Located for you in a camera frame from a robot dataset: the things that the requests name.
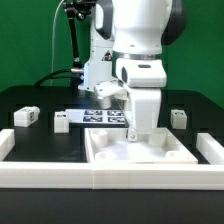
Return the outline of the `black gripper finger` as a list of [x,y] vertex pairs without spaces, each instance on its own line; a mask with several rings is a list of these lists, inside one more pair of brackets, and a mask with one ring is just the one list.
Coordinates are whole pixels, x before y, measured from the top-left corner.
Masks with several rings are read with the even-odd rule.
[[137,134],[134,131],[127,131],[127,139],[130,142],[135,142],[137,140]]

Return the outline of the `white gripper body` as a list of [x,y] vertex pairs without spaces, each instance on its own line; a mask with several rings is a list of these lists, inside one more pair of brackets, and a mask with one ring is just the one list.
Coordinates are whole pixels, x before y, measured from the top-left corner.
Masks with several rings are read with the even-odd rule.
[[161,90],[129,88],[127,93],[123,112],[129,127],[137,133],[149,133],[158,124]]

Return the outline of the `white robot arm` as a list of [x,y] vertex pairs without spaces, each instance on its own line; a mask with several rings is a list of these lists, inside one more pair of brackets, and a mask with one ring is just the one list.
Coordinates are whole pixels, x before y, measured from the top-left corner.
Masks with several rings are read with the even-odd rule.
[[130,141],[157,128],[167,82],[162,47],[185,26],[183,0],[96,0],[90,59],[79,88],[95,93],[104,109],[112,98],[119,101]]

